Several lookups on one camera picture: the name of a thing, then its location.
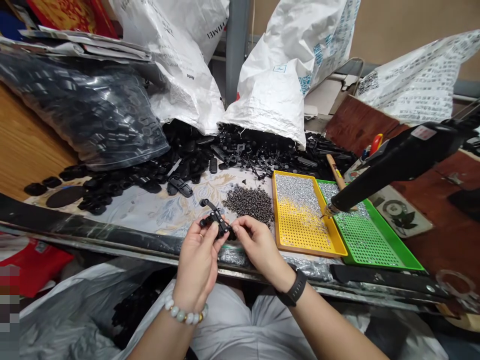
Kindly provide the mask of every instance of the wooden stick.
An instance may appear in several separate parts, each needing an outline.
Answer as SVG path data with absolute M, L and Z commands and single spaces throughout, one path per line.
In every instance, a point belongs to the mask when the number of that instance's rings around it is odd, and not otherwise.
M 342 175 L 340 174 L 339 169 L 337 168 L 337 164 L 335 163 L 335 160 L 334 160 L 333 156 L 330 155 L 330 154 L 327 154 L 326 155 L 326 160 L 330 164 L 331 172 L 333 173 L 333 176 L 335 177 L 335 181 L 336 181 L 336 184 L 338 185 L 338 188 L 340 189 L 340 191 L 342 191 L 343 189 L 345 189 L 345 187 L 347 185 L 345 184 L 345 180 L 342 177 Z M 357 205 L 355 205 L 354 207 L 351 208 L 351 210 L 352 211 L 358 211 L 359 208 L 357 207 Z

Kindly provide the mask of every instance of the yellow plastic tray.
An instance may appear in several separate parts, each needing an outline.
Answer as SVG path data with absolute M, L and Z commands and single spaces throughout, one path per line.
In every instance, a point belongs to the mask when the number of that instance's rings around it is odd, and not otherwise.
M 274 171 L 272 188 L 277 248 L 328 258 L 347 256 L 347 249 L 333 218 L 325 216 L 320 219 L 318 214 L 312 213 L 306 208 L 299 208 L 297 204 L 288 203 L 287 201 L 279 202 L 276 182 L 276 176 L 278 175 L 310 179 L 320 208 L 324 209 L 327 205 L 317 180 L 313 176 Z

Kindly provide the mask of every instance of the hand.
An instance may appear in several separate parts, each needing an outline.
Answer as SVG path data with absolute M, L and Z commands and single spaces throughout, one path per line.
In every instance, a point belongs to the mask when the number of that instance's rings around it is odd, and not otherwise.
M 255 268 L 275 289 L 287 293 L 294 285 L 297 275 L 280 255 L 269 227 L 250 216 L 239 217 L 231 226 Z
M 183 240 L 178 261 L 173 301 L 181 310 L 200 313 L 214 288 L 218 275 L 217 257 L 229 233 L 215 241 L 219 225 L 200 227 L 200 220 L 190 226 Z

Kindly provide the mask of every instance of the table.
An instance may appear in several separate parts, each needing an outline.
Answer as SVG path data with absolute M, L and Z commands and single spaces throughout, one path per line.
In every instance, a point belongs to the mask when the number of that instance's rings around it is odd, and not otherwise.
M 81 185 L 86 179 L 88 178 L 69 181 L 66 185 Z M 42 208 L 45 206 L 46 199 L 56 191 L 49 190 L 40 197 L 32 197 L 26 201 L 28 204 L 35 205 L 35 207 L 29 207 L 29 212 L 36 214 L 24 218 L 21 226 L 18 216 L 12 215 L 15 211 L 11 213 L 4 211 L 0 220 L 4 223 L 12 223 L 15 220 L 16 226 L 0 227 L 0 231 L 28 235 L 49 243 L 78 249 L 176 266 L 182 240 L 190 224 L 208 212 L 208 209 L 200 206 L 201 199 L 207 198 L 213 204 L 222 207 L 221 201 L 226 199 L 227 192 L 234 184 L 246 187 L 260 186 L 269 195 L 272 194 L 271 179 L 265 178 L 259 181 L 251 171 L 238 167 L 219 170 L 217 174 L 210 174 L 207 171 L 202 175 L 199 184 L 189 184 L 193 189 L 193 196 L 190 198 L 179 193 L 169 196 L 166 188 L 158 194 L 151 194 L 139 187 L 131 187 L 122 196 L 115 197 L 112 204 L 107 207 L 107 211 L 100 216 L 93 216 L 79 210 L 76 203 L 58 209 L 61 212 Z M 22 212 L 23 210 L 20 210 L 22 206 L 17 204 L 16 211 Z M 52 218 L 49 220 L 52 225 L 40 225 L 41 231 L 35 231 L 28 224 L 32 223 L 32 217 L 43 217 L 44 212 L 48 212 L 48 216 Z M 225 216 L 230 221 L 236 218 L 236 215 L 228 209 L 225 211 Z M 343 264 L 338 258 L 285 251 L 281 251 L 281 254 L 289 263 L 302 269 L 308 276 L 309 282 L 323 295 L 375 306 L 436 313 L 431 307 L 434 301 L 428 295 L 368 283 L 338 283 L 333 279 L 329 269 L 330 264 Z M 218 260 L 221 275 L 266 282 L 250 264 L 242 246 L 237 241 L 229 241 L 224 245 Z

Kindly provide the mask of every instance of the bead bracelet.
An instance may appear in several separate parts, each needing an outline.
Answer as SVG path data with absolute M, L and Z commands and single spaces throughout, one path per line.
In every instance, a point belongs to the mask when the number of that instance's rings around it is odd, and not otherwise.
M 178 306 L 175 306 L 172 295 L 166 297 L 165 310 L 170 312 L 171 317 L 175 318 L 179 323 L 185 323 L 187 325 L 200 324 L 209 314 L 209 306 L 207 304 L 205 304 L 201 313 L 186 313 L 180 310 Z

